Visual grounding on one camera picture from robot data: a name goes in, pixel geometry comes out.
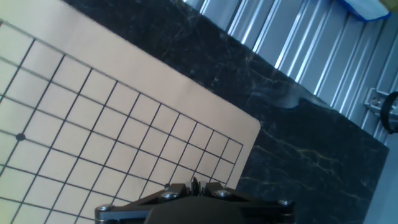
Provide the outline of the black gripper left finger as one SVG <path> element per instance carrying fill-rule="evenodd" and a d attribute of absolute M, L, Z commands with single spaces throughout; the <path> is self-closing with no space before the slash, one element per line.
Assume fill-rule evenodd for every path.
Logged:
<path fill-rule="evenodd" d="M 123 206 L 115 206 L 112 203 L 108 203 L 96 207 L 95 224 L 145 220 L 156 205 L 195 194 L 196 179 L 182 184 L 167 184 L 163 190 Z"/>

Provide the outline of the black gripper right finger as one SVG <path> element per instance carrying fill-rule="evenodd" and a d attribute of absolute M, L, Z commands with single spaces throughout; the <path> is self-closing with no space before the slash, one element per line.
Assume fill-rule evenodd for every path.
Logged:
<path fill-rule="evenodd" d="M 279 199 L 264 201 L 235 189 L 224 187 L 219 182 L 195 181 L 195 195 L 209 197 L 235 205 L 245 223 L 294 224 L 295 203 Z"/>

